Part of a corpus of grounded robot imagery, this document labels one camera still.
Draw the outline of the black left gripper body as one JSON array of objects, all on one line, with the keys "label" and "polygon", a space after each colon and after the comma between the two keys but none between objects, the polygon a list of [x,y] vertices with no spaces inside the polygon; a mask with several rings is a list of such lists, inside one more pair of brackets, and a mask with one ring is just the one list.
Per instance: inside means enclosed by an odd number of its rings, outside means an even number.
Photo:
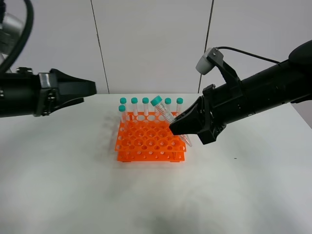
[{"label": "black left gripper body", "polygon": [[58,70],[51,69],[48,73],[38,73],[39,95],[36,104],[36,116],[48,116],[59,107]]}]

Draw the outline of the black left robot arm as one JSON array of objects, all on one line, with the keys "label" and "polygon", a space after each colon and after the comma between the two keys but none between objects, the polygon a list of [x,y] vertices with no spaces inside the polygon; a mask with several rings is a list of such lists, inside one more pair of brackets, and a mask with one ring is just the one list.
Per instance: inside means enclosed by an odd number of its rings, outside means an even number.
[{"label": "black left robot arm", "polygon": [[0,116],[48,116],[69,106],[84,102],[97,94],[93,81],[69,76],[57,69],[34,74],[32,68],[10,68],[23,51],[34,23],[31,1],[24,1],[26,21],[6,11],[0,2]]}]

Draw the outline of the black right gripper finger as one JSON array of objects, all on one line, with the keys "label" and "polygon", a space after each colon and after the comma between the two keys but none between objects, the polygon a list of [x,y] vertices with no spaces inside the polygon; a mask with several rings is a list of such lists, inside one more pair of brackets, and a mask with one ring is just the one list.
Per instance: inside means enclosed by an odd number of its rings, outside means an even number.
[{"label": "black right gripper finger", "polygon": [[210,144],[216,141],[218,136],[218,129],[205,129],[198,133],[198,137],[203,145]]},{"label": "black right gripper finger", "polygon": [[169,125],[173,135],[199,134],[207,129],[204,97],[197,100],[182,112]]}]

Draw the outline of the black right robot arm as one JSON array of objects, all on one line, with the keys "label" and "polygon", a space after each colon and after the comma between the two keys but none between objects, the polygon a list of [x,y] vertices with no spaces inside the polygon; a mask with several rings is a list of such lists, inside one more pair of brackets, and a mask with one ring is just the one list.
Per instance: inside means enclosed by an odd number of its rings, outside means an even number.
[{"label": "black right robot arm", "polygon": [[173,135],[195,134],[203,144],[209,144],[227,124],[312,98],[311,41],[294,49],[286,61],[243,80],[223,58],[219,47],[209,49],[200,58],[196,70],[205,75],[216,67],[225,84],[204,88],[202,95],[170,124]]}]

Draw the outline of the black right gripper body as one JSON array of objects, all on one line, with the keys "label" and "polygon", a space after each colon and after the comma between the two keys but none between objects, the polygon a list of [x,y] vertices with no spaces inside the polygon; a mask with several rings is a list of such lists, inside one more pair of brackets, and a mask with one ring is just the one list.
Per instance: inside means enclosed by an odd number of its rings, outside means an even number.
[{"label": "black right gripper body", "polygon": [[244,92],[241,84],[217,87],[211,84],[201,96],[201,136],[216,137],[227,124],[243,116]]}]

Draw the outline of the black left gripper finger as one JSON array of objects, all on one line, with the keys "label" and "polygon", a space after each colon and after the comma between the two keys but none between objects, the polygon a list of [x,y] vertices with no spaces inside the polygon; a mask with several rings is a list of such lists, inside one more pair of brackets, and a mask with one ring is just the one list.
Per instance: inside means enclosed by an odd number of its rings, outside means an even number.
[{"label": "black left gripper finger", "polygon": [[76,99],[73,99],[73,100],[69,100],[65,103],[62,103],[61,105],[59,105],[57,107],[57,109],[62,109],[62,108],[65,108],[65,107],[69,107],[69,106],[73,106],[73,105],[77,105],[77,104],[80,104],[80,103],[83,103],[84,102],[84,98],[81,97],[81,98],[76,98]]},{"label": "black left gripper finger", "polygon": [[88,97],[97,93],[96,83],[69,76],[58,71],[58,88],[61,95]]}]

